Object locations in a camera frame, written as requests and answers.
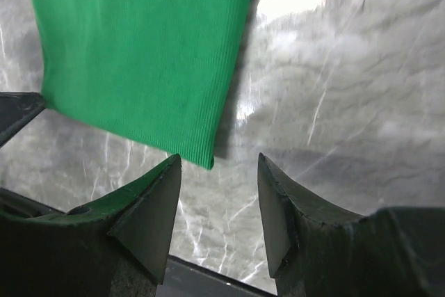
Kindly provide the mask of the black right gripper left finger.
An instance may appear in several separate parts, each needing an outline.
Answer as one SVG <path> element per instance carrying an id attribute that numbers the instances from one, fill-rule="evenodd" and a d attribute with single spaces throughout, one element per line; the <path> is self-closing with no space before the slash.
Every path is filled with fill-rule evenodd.
<path id="1" fill-rule="evenodd" d="M 1 190 L 2 296 L 154 296 L 181 187 L 174 154 L 68 212 Z"/>

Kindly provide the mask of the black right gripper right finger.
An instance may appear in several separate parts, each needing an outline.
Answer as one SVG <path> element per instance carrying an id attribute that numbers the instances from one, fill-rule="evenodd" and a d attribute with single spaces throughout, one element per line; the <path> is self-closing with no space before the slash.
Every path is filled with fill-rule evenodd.
<path id="1" fill-rule="evenodd" d="M 279 296 L 443 296 L 444 209 L 386 207 L 362 216 L 257 167 L 269 275 Z"/>

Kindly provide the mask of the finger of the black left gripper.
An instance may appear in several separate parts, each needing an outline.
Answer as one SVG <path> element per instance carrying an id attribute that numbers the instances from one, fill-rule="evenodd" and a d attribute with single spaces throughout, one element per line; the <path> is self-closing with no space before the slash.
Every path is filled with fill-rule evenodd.
<path id="1" fill-rule="evenodd" d="M 45 104 L 40 93 L 1 92 L 1 147 L 39 115 Z"/>

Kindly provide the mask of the green tank top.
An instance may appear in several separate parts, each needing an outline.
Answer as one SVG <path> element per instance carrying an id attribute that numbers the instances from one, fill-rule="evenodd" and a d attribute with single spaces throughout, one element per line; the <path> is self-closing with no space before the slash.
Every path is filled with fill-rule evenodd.
<path id="1" fill-rule="evenodd" d="M 32 0 L 49 108 L 203 168 L 250 0 Z"/>

